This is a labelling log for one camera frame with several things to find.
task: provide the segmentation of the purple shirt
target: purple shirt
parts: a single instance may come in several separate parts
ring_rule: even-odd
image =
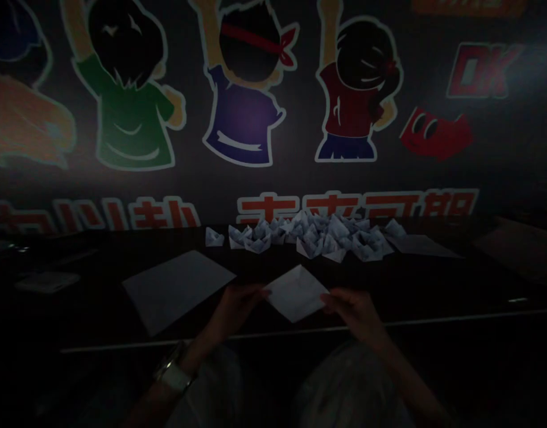
[[[283,121],[285,110],[278,110],[269,93],[230,83],[221,65],[208,72],[213,81],[214,111],[205,144],[239,165],[271,165],[270,129]]]

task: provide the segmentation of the white watch strap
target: white watch strap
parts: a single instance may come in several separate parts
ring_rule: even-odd
[[[192,382],[192,378],[178,368],[176,364],[171,364],[171,366],[165,370],[161,380],[181,394]]]

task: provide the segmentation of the dark wall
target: dark wall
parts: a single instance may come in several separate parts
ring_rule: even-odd
[[[323,139],[326,100],[316,79],[321,32],[316,2],[271,0],[281,27],[299,23],[291,49],[297,69],[285,71],[281,84],[270,90],[287,113],[272,130],[272,165],[248,168],[215,155],[202,143],[213,92],[203,73],[196,12],[187,1],[144,0],[144,8],[160,21],[168,41],[166,75],[159,83],[184,95],[187,113],[183,129],[168,130],[175,166],[149,172],[118,171],[98,161],[98,104],[74,72],[59,4],[26,3],[53,53],[39,91],[71,112],[76,140],[73,150],[65,153],[63,167],[24,156],[4,157],[0,200],[16,209],[52,212],[53,199],[89,199],[99,207],[103,197],[127,204],[141,196],[156,201],[180,196],[193,204],[202,224],[218,224],[235,222],[238,198],[267,191],[301,199],[329,190],[363,194],[478,188],[476,211],[497,210],[520,200],[535,204],[547,196],[540,191],[547,179],[547,2],[528,2],[517,18],[489,18],[421,15],[412,11],[408,0],[345,0],[341,22],[371,15],[390,28],[404,81],[394,96],[396,119],[372,133],[376,161],[318,163],[315,154]],[[505,71],[507,97],[447,98],[463,42],[524,45]],[[399,136],[417,106],[447,121],[463,114],[472,143],[442,161],[408,150]]]

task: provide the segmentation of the red shirt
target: red shirt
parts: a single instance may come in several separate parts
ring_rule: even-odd
[[[370,127],[384,110],[379,105],[378,117],[371,117],[369,102],[378,94],[378,89],[352,89],[346,86],[337,74],[337,63],[332,62],[320,73],[329,92],[329,117],[325,130],[340,137],[366,137]]]

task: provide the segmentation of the cartoon character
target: cartoon character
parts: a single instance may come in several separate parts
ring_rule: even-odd
[[[374,162],[373,130],[397,116],[394,96],[403,83],[394,37],[371,16],[339,26],[341,0],[319,0],[321,50],[316,77],[326,99],[324,138],[316,162]]]
[[[223,159],[244,166],[271,166],[271,130],[285,118],[268,92],[295,70],[291,48],[299,25],[280,29],[268,0],[218,11],[215,0],[189,0],[199,16],[205,74],[214,92],[203,142]]]
[[[75,145],[70,112],[39,91],[52,67],[52,51],[23,0],[0,0],[0,166],[5,157],[67,168]]]
[[[411,152],[444,161],[469,146],[473,135],[464,115],[450,122],[416,107],[400,139]]]
[[[166,128],[186,124],[185,100],[155,80],[166,72],[166,36],[137,0],[62,0],[76,74],[98,102],[96,156],[110,168],[171,168]]]

